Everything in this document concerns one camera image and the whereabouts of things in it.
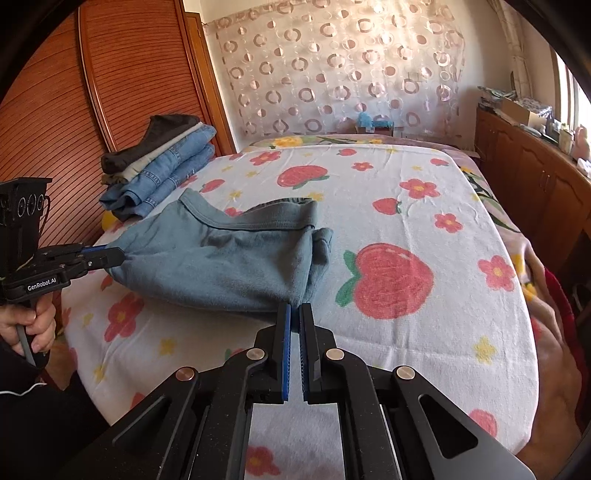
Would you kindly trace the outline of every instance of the bed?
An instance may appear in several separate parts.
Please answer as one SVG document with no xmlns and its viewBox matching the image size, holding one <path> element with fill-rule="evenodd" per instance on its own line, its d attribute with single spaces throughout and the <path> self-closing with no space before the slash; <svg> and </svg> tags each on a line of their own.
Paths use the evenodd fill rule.
<svg viewBox="0 0 591 480">
<path fill-rule="evenodd" d="M 184 189 L 231 216 L 281 197 L 317 200 L 318 227 L 335 230 L 317 324 L 368 364 L 416 368 L 538 479 L 564 464 L 580 439 L 584 368 L 568 305 L 465 154 L 374 135 L 266 140 L 215 159 L 151 215 Z M 142 298 L 104 271 L 64 290 L 62 309 L 80 377 L 110 423 L 177 368 L 218 367 L 266 325 Z M 286 406 L 255 406 L 246 478 L 343 478 L 336 407 L 303 403 L 298 368 L 290 382 Z"/>
</svg>

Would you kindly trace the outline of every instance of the wooden cabinet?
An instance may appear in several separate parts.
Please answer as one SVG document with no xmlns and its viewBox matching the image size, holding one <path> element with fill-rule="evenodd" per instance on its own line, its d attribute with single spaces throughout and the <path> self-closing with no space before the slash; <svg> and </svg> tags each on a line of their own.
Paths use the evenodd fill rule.
<svg viewBox="0 0 591 480">
<path fill-rule="evenodd" d="M 557 148 L 478 110 L 482 173 L 542 263 L 559 273 L 591 214 L 591 183 Z"/>
</svg>

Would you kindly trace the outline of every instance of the gray-blue shirt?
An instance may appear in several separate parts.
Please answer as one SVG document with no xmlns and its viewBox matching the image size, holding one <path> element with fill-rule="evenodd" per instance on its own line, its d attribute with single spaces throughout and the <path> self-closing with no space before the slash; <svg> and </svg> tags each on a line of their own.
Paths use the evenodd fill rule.
<svg viewBox="0 0 591 480">
<path fill-rule="evenodd" d="M 110 247 L 109 274 L 139 294 L 208 310 L 276 312 L 311 300 L 328 268 L 332 230 L 316 229 L 317 202 L 292 198 L 230 217 L 187 189 Z"/>
</svg>

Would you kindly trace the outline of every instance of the window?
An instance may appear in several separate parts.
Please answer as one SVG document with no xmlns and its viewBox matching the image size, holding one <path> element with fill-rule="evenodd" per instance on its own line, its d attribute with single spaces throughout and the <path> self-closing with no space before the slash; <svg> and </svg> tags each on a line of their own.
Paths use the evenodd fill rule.
<svg viewBox="0 0 591 480">
<path fill-rule="evenodd" d="M 583 89 L 577 83 L 577 116 L 575 119 L 576 125 L 583 125 L 587 129 L 591 129 L 591 103 L 585 95 Z"/>
<path fill-rule="evenodd" d="M 569 68 L 562 59 L 554 53 L 557 69 L 557 87 L 560 92 L 556 118 L 562 123 L 568 124 L 571 129 L 579 125 L 591 129 L 591 103 L 585 92 L 570 73 Z"/>
</svg>

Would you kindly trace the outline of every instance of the box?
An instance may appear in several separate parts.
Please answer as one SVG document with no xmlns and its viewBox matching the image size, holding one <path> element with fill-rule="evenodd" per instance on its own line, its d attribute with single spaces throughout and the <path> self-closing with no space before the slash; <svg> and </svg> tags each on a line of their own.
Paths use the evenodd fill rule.
<svg viewBox="0 0 591 480">
<path fill-rule="evenodd" d="M 513 120 L 528 127 L 540 129 L 540 125 L 546 125 L 547 119 L 539 116 L 537 113 L 530 112 L 512 100 L 503 98 L 501 103 L 501 112 L 509 115 Z"/>
</svg>

